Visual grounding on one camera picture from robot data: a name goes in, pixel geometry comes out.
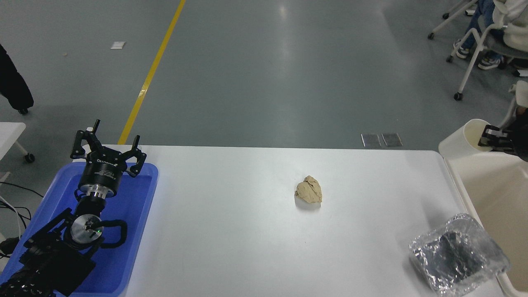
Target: white cup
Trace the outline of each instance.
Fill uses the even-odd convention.
[[[492,148],[489,146],[478,146],[478,141],[486,125],[489,123],[483,119],[474,118],[470,120],[442,140],[438,145],[438,151],[444,159],[449,160],[491,151]]]

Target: white table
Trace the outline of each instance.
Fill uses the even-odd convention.
[[[432,151],[142,150],[159,180],[128,297],[436,296],[409,241],[465,211]],[[294,197],[307,175],[320,207]],[[493,279],[467,296],[501,295]]]
[[[24,123],[0,122],[0,160],[26,129]]]

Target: beige container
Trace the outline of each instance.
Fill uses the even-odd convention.
[[[497,278],[508,296],[528,297],[528,163],[501,152],[445,158],[470,215],[512,263]]]
[[[480,136],[488,124],[483,119],[470,120],[440,142],[438,151],[444,158],[450,160],[491,151],[491,147],[478,146]]]

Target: jeans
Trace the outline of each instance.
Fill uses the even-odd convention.
[[[484,25],[486,27],[493,24],[493,10],[495,9],[495,3],[493,3],[493,0],[479,0],[477,2],[477,9],[475,10],[475,14],[471,18],[471,21],[469,22],[469,26],[466,29],[466,33],[471,29],[475,28],[477,29],[478,33],[482,34],[482,31],[480,30],[480,27],[478,26],[478,18],[482,15],[484,18]],[[494,37],[499,38],[501,41],[504,37],[504,31],[502,30],[496,30],[493,29],[489,32]],[[466,39],[464,44],[462,44],[462,47],[465,49],[470,49],[475,44],[475,38],[473,37],[473,34],[470,34],[469,37]],[[498,54],[494,51],[489,51],[486,55],[489,59],[496,60],[500,59],[502,57],[501,54]]]

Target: white bin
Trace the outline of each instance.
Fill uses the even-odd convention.
[[[528,162],[500,152],[445,158],[469,214],[499,244],[512,268],[498,277],[508,296],[528,296]]]

